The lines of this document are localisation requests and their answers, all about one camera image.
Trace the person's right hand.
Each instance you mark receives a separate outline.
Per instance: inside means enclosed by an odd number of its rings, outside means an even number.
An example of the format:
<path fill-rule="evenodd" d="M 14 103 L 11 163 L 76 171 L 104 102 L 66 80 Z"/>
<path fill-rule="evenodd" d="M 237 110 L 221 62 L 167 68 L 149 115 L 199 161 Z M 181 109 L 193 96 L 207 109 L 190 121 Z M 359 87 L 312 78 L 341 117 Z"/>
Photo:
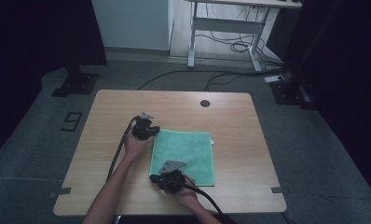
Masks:
<path fill-rule="evenodd" d="M 182 188 L 176 193 L 166 191 L 166 194 L 172 196 L 175 201 L 188 210 L 192 210 L 199 205 L 197 194 L 190 189 Z"/>

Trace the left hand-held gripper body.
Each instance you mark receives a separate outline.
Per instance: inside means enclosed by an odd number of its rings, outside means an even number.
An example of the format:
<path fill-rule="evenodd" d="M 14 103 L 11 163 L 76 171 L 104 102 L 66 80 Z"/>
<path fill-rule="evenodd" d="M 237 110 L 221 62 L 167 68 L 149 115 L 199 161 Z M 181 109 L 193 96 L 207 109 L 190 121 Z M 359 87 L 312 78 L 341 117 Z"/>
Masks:
<path fill-rule="evenodd" d="M 138 140 L 147 140 L 148 132 L 152 124 L 152 116 L 149 116 L 145 112 L 142 112 L 136 117 L 136 124 L 132 128 L 132 135 Z"/>

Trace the dark curtain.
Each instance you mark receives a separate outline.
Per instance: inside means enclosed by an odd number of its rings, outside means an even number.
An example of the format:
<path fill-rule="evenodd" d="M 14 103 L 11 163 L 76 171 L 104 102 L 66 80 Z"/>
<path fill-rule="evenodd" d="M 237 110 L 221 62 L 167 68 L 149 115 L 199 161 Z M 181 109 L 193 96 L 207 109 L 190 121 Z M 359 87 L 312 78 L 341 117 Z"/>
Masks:
<path fill-rule="evenodd" d="M 0 0 L 0 148 L 42 89 L 43 75 L 105 65 L 91 0 Z"/>
<path fill-rule="evenodd" d="M 371 0 L 301 0 L 285 57 L 371 188 Z"/>

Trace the white desk frame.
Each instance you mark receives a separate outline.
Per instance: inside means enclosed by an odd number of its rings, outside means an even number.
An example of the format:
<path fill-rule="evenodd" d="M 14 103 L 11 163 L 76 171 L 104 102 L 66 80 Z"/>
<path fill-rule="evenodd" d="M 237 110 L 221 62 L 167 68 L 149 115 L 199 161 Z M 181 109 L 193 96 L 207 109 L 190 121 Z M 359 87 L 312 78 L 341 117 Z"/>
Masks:
<path fill-rule="evenodd" d="M 300 9 L 300 0 L 186 0 L 193 5 L 191 17 L 191 39 L 188 47 L 187 67 L 195 66 L 195 38 L 197 31 L 212 31 L 222 33 L 238 33 L 255 35 L 252 46 L 248 49 L 255 72 L 261 72 L 259 57 L 256 49 L 266 25 L 268 14 L 272 8 L 278 9 Z M 247 7 L 263 7 L 266 11 L 260 21 L 240 21 L 228 19 L 214 19 L 198 16 L 199 4 L 234 5 Z"/>

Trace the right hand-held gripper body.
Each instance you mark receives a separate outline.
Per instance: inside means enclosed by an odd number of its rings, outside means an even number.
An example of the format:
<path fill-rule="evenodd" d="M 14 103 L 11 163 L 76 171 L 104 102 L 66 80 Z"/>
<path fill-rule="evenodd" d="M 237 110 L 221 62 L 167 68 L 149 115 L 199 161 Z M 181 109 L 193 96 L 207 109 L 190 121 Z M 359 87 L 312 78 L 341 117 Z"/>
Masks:
<path fill-rule="evenodd" d="M 158 186 L 171 194 L 178 192 L 186 182 L 180 168 L 185 167 L 182 161 L 165 161 L 158 171 Z"/>

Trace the person's left hand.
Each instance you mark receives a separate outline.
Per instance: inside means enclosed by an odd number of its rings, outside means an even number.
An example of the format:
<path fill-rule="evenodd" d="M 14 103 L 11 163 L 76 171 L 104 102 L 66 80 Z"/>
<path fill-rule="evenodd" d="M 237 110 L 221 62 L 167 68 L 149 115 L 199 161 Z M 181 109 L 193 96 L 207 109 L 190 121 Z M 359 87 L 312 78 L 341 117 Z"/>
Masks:
<path fill-rule="evenodd" d="M 139 157 L 143 152 L 144 149 L 151 143 L 154 142 L 155 137 L 149 137 L 147 140 L 138 140 L 136 137 L 132 135 L 132 133 L 128 133 L 126 135 L 124 147 L 125 147 L 125 158 L 127 160 L 134 160 Z"/>

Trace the black stand base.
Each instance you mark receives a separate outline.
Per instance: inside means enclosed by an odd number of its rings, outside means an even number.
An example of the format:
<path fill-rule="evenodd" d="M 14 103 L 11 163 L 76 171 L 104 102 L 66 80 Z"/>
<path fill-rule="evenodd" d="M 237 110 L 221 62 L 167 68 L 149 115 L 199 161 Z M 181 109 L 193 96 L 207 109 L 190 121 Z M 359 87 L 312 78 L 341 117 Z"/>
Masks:
<path fill-rule="evenodd" d="M 84 73 L 78 65 L 65 67 L 67 78 L 52 97 L 67 97 L 69 94 L 90 95 L 99 79 L 99 74 Z"/>
<path fill-rule="evenodd" d="M 271 82 L 269 86 L 278 105 L 298 105 L 304 110 L 317 109 L 299 74 L 292 75 L 287 81 Z"/>

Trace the white cabinet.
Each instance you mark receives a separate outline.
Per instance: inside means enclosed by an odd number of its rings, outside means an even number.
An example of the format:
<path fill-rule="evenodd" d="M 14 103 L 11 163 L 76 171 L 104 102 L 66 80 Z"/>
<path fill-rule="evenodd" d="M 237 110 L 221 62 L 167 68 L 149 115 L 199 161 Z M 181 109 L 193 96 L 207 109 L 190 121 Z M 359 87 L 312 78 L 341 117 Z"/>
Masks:
<path fill-rule="evenodd" d="M 91 0 L 103 45 L 169 50 L 174 0 Z"/>

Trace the green microfiber towel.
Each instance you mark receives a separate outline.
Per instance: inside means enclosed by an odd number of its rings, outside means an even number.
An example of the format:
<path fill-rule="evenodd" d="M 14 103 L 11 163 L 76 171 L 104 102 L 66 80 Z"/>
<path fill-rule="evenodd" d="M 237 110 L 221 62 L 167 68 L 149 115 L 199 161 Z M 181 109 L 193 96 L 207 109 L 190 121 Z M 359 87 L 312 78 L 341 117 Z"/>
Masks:
<path fill-rule="evenodd" d="M 208 132 L 180 132 L 161 129 L 155 137 L 149 174 L 157 175 L 166 161 L 184 162 L 183 174 L 198 187 L 215 184 L 213 141 Z"/>

